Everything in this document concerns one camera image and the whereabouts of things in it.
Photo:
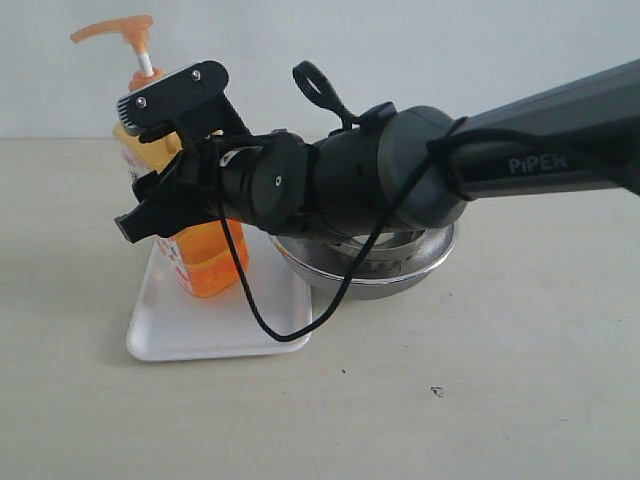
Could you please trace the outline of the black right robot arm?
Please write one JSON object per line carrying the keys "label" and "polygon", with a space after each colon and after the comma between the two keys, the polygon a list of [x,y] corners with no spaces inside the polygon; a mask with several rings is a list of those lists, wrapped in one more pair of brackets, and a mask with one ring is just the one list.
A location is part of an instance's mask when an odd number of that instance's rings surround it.
{"label": "black right robot arm", "polygon": [[340,241],[372,232],[453,224],[480,198],[639,190],[639,64],[587,76],[455,119],[390,102],[350,112],[304,61],[303,95],[341,125],[313,143],[288,130],[249,131],[212,60],[122,97],[125,132],[143,143],[177,134],[169,165],[133,186],[137,206],[116,218],[130,242],[229,218],[274,236]]}

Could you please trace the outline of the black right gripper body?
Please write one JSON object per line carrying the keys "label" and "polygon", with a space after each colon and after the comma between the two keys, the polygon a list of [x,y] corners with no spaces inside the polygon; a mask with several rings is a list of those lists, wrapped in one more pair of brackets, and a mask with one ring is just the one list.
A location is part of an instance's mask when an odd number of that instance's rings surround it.
{"label": "black right gripper body", "polygon": [[277,134],[211,136],[177,155],[175,192],[184,225],[199,225],[223,217],[250,224],[250,183],[259,156]]}

